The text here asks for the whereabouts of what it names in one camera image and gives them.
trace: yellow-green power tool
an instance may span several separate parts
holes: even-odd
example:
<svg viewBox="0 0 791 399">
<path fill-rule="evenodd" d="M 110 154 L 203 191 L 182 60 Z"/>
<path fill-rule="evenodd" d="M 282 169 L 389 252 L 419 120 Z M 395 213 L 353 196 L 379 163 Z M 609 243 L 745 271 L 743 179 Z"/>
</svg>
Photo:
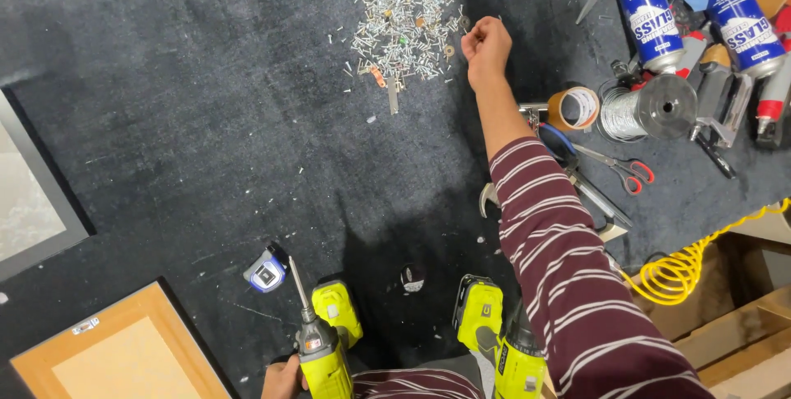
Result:
<svg viewBox="0 0 791 399">
<path fill-rule="evenodd" d="M 461 279 L 453 328 L 461 343 L 494 364 L 495 399 L 541 397 L 547 363 L 519 301 L 502 332 L 502 290 L 492 279 L 467 274 Z"/>
<path fill-rule="evenodd" d="M 343 282 L 335 281 L 305 295 L 297 266 L 289 257 L 291 273 L 302 300 L 302 329 L 297 335 L 302 373 L 313 399 L 352 399 L 346 350 L 362 337 L 362 326 Z"/>
</svg>

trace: person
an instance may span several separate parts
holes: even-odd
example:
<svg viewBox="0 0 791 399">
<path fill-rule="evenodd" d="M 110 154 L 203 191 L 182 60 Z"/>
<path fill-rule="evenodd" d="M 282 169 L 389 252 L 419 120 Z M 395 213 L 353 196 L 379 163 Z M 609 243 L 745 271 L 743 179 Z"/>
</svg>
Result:
<svg viewBox="0 0 791 399">
<path fill-rule="evenodd" d="M 505 79 L 511 38 L 502 22 L 479 20 L 461 47 L 502 205 L 501 249 L 513 264 L 558 396 L 713 397 L 632 303 L 609 269 L 590 213 L 519 113 Z M 262 398 L 293 399 L 305 389 L 298 365 L 294 355 L 269 366 Z M 475 382 L 448 370 L 363 372 L 353 380 L 359 399 L 486 397 Z"/>
</svg>

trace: claw hammer head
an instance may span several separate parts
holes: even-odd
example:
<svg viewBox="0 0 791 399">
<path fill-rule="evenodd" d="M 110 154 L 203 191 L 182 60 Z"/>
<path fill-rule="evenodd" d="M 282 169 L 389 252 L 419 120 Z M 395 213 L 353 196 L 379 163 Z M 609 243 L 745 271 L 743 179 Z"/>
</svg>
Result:
<svg viewBox="0 0 791 399">
<path fill-rule="evenodd" d="M 483 186 L 481 195 L 478 198 L 478 208 L 481 211 L 481 216 L 484 218 L 487 217 L 487 201 L 493 202 L 498 209 L 501 208 L 500 200 L 497 198 L 497 190 L 495 189 L 493 183 L 487 183 L 485 186 Z"/>
</svg>

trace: pile of screws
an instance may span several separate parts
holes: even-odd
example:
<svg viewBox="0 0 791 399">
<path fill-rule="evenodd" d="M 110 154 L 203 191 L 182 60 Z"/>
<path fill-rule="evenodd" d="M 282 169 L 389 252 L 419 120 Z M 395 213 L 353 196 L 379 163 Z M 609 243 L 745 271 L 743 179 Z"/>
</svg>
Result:
<svg viewBox="0 0 791 399">
<path fill-rule="evenodd" d="M 361 56 L 357 74 L 394 77 L 398 90 L 404 88 L 405 77 L 420 75 L 421 80 L 431 80 L 450 70 L 449 59 L 455 50 L 448 37 L 459 28 L 466 33 L 470 26 L 470 19 L 462 15 L 462 5 L 459 16 L 443 17 L 453 0 L 354 0 L 357 2 L 365 6 L 365 21 L 358 24 L 351 42 L 351 49 Z"/>
</svg>

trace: yellow coiled air hose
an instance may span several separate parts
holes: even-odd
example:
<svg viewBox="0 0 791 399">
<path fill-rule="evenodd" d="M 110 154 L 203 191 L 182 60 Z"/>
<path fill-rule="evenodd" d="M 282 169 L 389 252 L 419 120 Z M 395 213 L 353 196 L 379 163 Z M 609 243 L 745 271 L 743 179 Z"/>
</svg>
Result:
<svg viewBox="0 0 791 399">
<path fill-rule="evenodd" d="M 789 206 L 791 206 L 791 198 L 784 199 L 779 209 L 763 207 L 757 213 L 727 225 L 723 229 L 698 240 L 678 252 L 673 252 L 657 261 L 644 264 L 640 268 L 642 286 L 638 286 L 624 271 L 621 271 L 621 275 L 632 286 L 632 289 L 648 300 L 660 305 L 677 305 L 687 299 L 687 296 L 695 289 L 697 282 L 700 280 L 703 266 L 703 250 L 706 249 L 708 243 L 719 237 L 720 234 L 728 232 L 732 227 L 741 225 L 747 220 L 761 218 L 767 212 L 779 214 L 785 212 Z"/>
</svg>

